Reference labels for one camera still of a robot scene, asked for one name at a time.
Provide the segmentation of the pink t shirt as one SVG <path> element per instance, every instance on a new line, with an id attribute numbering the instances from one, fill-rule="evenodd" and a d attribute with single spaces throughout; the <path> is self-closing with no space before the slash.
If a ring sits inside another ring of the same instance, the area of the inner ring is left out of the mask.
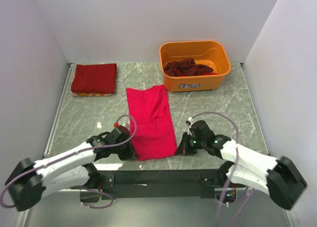
<path id="1" fill-rule="evenodd" d="M 173 156 L 176 137 L 171 119 L 168 94 L 163 85 L 146 90 L 126 89 L 130 132 L 136 131 L 132 145 L 139 161 Z"/>

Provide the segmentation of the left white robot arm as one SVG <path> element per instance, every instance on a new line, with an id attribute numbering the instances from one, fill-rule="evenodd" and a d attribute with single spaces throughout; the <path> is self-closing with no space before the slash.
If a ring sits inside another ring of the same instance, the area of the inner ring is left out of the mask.
<path id="1" fill-rule="evenodd" d="M 66 188 L 79 187 L 100 194 L 98 188 L 104 177 L 93 164 L 110 154 L 120 155 L 132 151 L 131 133 L 120 125 L 112 132 L 104 132 L 88 138 L 79 146 L 51 158 L 31 161 L 21 160 L 0 194 L 4 208 L 22 212 L 35 206 L 42 198 Z"/>

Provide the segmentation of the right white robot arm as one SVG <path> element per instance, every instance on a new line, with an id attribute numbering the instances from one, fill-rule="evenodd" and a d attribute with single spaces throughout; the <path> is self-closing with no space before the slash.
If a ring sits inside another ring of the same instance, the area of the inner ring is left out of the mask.
<path id="1" fill-rule="evenodd" d="M 258 153 L 235 140 L 216 135 L 204 120 L 187 121 L 176 155 L 194 155 L 205 150 L 224 160 L 217 170 L 216 182 L 228 187 L 241 184 L 267 194 L 279 207 L 290 210 L 308 187 L 307 182 L 288 157 L 276 158 Z"/>

